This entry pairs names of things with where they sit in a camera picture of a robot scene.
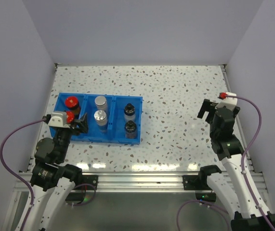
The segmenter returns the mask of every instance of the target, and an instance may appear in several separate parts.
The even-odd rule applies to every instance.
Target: bottle
[[[128,103],[124,107],[124,120],[128,122],[129,120],[135,121],[135,107],[131,104]]]
[[[99,130],[102,133],[107,133],[108,120],[105,111],[98,110],[94,113],[94,119],[97,122]]]
[[[108,117],[109,113],[108,113],[108,105],[107,105],[106,98],[103,95],[100,95],[94,99],[94,103],[95,103],[97,109],[105,111],[105,113]]]
[[[128,139],[135,139],[136,138],[136,136],[137,136],[137,126],[132,120],[128,121],[125,124],[124,130],[126,132],[126,138],[128,138]]]
[[[79,100],[75,96],[69,96],[65,100],[65,106],[73,112],[75,118],[79,118],[80,114],[80,106],[79,106]]]

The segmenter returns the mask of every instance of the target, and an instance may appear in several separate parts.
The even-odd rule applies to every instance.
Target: red connector
[[[221,100],[226,99],[227,96],[228,95],[225,92],[221,92],[219,95],[219,99],[221,99]]]

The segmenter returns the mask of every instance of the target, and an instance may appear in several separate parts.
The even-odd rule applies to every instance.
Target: blue bin
[[[81,106],[79,117],[87,113],[87,121],[89,131],[87,134],[80,134],[79,136],[72,136],[73,141],[91,141],[91,142],[108,142],[108,143],[124,143],[124,144],[139,144],[141,140],[141,115],[143,98],[136,96],[114,96],[104,95],[108,104],[108,127],[107,133],[102,133],[98,129],[98,125],[94,120],[94,113],[97,111],[94,99],[99,95],[92,94],[74,94],[74,93],[60,93],[55,106],[55,111],[68,110],[65,106],[65,100],[69,96],[76,96]],[[125,120],[124,107],[131,103],[135,107],[135,123],[137,125],[137,136],[135,139],[127,139],[125,137]],[[50,128],[51,135],[55,135],[55,130]]]

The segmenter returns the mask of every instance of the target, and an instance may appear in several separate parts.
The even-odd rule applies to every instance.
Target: terrazzo tabletop
[[[218,165],[209,125],[197,114],[205,98],[218,101],[227,86],[219,66],[60,66],[46,110],[60,92],[143,97],[141,143],[72,141],[65,164],[90,172],[197,171]],[[240,139],[235,125],[235,135]],[[43,125],[39,138],[51,137]]]

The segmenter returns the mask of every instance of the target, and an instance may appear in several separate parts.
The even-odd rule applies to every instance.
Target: purple cable
[[[32,188],[31,188],[30,184],[29,184],[26,180],[24,180],[22,177],[20,177],[18,174],[16,174],[15,172],[13,172],[13,171],[7,166],[6,162],[5,162],[4,159],[3,159],[3,147],[4,147],[5,143],[6,143],[6,141],[10,138],[10,136],[12,136],[12,135],[13,135],[14,133],[16,133],[18,130],[20,130],[20,129],[22,129],[22,128],[25,128],[25,127],[28,127],[28,126],[33,125],[33,124],[37,124],[37,123],[40,123],[40,122],[44,122],[45,120],[46,120],[46,119],[41,119],[41,120],[38,120],[38,121],[35,121],[35,122],[32,122],[32,123],[29,123],[29,124],[25,124],[25,125],[23,125],[23,126],[17,128],[17,129],[15,129],[13,132],[11,132],[9,135],[7,135],[7,136],[4,138],[3,142],[2,142],[1,145],[0,145],[0,161],[1,161],[2,165],[4,166],[4,168],[5,168],[8,172],[10,172],[13,176],[15,176],[16,178],[18,178],[21,182],[23,182],[23,183],[28,187],[28,189],[29,189],[29,191],[30,191],[30,194],[31,194],[31,200],[30,200],[29,209],[27,210],[26,215],[25,215],[25,218],[24,218],[23,223],[22,223],[22,225],[21,225],[21,229],[20,229],[21,231],[23,230],[23,228],[24,228],[24,226],[25,226],[25,223],[26,223],[27,217],[28,217],[28,215],[29,215],[29,213],[30,213],[31,207],[32,207],[32,205],[33,205],[33,201],[34,201],[34,197],[35,197],[35,196],[34,196],[34,193],[33,193],[33,190],[32,190]]]
[[[91,184],[79,184],[78,186],[75,186],[74,189],[77,189],[77,188],[79,188],[79,187],[81,187],[81,186],[90,186],[91,188],[93,188],[93,190],[94,190],[93,196],[92,196],[92,198],[91,198],[89,201],[86,201],[85,203],[82,203],[82,204],[74,204],[74,203],[72,203],[72,206],[87,205],[87,204],[89,204],[89,203],[94,199],[94,197],[95,197],[96,189],[95,189],[95,187],[94,187],[93,185],[91,185]]]
[[[228,222],[228,220],[226,219],[226,217],[225,217],[225,216],[223,215],[223,213],[222,213],[222,212],[224,212],[224,213],[227,213],[227,214],[228,214],[228,212],[227,212],[225,209],[223,209],[223,208],[221,208],[221,207],[219,207],[219,206],[217,206],[217,205],[214,205],[214,204],[212,204],[212,203],[210,203],[210,202],[207,202],[207,201],[199,201],[199,200],[190,200],[190,201],[186,201],[186,202],[184,202],[184,203],[180,206],[180,208],[178,209],[178,212],[177,212],[177,217],[176,217],[176,222],[177,222],[178,231],[181,231],[181,230],[180,230],[180,224],[179,224],[179,215],[180,215],[180,212],[181,212],[182,208],[183,208],[186,204],[189,204],[189,203],[203,203],[203,204],[205,204],[205,205],[210,205],[210,209],[212,209],[212,210],[218,212],[218,213],[224,218],[224,221],[226,222],[226,225],[227,225],[227,227],[228,227],[228,231],[230,231],[230,227],[229,227],[229,224],[228,224],[229,222]]]
[[[237,99],[240,99],[240,100],[244,100],[246,102],[249,102],[250,104],[252,104],[257,113],[258,113],[258,118],[259,118],[259,123],[258,123],[258,127],[257,127],[257,130],[255,132],[255,135],[253,136],[252,140],[250,141],[250,143],[248,144],[248,146],[246,147],[246,149],[244,150],[243,154],[242,154],[242,157],[241,157],[241,169],[242,171],[245,171],[245,166],[244,166],[244,162],[245,162],[245,158],[247,157],[247,153],[248,153],[248,150],[250,149],[250,147],[252,146],[252,144],[254,143],[254,141],[256,140],[257,136],[258,136],[258,133],[261,129],[261,126],[262,126],[262,114],[261,114],[261,111],[259,110],[258,106],[253,103],[251,100],[248,100],[246,98],[243,98],[243,97],[240,97],[240,96],[232,96],[232,95],[227,95],[228,98],[237,98]],[[248,177],[246,174],[243,174],[243,177],[244,177],[244,180],[247,184],[247,187],[249,189],[249,192],[250,194],[252,195],[253,197],[253,200],[255,202],[255,204],[258,206],[259,205],[259,201],[257,199],[257,197],[255,196],[254,194],[254,191],[251,187],[251,185],[249,184],[249,180],[248,180]],[[265,215],[265,213],[263,212],[262,208],[258,207],[259,208],[259,211],[260,213],[262,214],[263,218],[265,219],[265,221],[268,223],[268,225],[270,226],[271,230],[272,231],[275,231],[275,227],[271,224],[270,220],[268,219],[268,217]]]

